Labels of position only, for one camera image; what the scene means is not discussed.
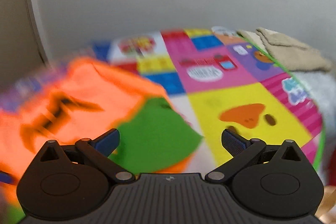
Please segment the colourful cartoon play mat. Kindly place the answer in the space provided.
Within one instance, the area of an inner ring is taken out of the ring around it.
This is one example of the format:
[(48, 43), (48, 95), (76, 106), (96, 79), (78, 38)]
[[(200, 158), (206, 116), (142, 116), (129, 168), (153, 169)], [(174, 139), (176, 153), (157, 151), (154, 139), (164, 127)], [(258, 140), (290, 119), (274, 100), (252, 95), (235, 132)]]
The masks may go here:
[[(167, 58), (183, 87), (180, 94), (170, 90), (169, 101), (202, 137), (204, 169), (196, 172), (207, 173), (231, 158), (221, 144), (226, 128), (268, 144), (294, 139), (314, 168), (321, 163), (323, 121), (307, 85), (259, 47), (238, 36), (225, 35), (218, 27), (157, 31), (96, 42), (91, 49), (52, 63), (17, 83), (79, 58), (127, 71), (136, 63), (136, 72), (156, 84), (166, 83), (165, 74), (155, 75), (149, 65)], [(1, 223), (18, 223), (23, 216), (18, 200), (12, 204), (4, 198)]]

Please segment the beige folded blanket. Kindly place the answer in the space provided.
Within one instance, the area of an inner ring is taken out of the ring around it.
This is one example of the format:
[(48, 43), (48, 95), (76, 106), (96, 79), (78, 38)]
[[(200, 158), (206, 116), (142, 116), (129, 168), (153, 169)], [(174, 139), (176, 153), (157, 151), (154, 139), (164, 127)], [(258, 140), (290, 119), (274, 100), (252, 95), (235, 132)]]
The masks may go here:
[(237, 34), (255, 43), (290, 71), (329, 72), (333, 67), (319, 50), (283, 33), (260, 27), (254, 32), (238, 30)]

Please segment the orange fleece garment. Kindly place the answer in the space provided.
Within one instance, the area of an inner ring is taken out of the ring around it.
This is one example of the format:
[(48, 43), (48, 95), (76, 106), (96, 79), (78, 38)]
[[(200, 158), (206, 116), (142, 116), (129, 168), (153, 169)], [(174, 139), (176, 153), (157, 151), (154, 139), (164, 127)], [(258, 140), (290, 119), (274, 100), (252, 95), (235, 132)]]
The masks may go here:
[(11, 182), (1, 184), (7, 202), (16, 204), (18, 180), (42, 144), (55, 139), (73, 144), (118, 128), (121, 143), (111, 158), (135, 172), (196, 172), (202, 137), (171, 104), (168, 92), (182, 93), (167, 58), (149, 65), (165, 84), (130, 70), (79, 58), (65, 67), (25, 79), (1, 94), (1, 171)]

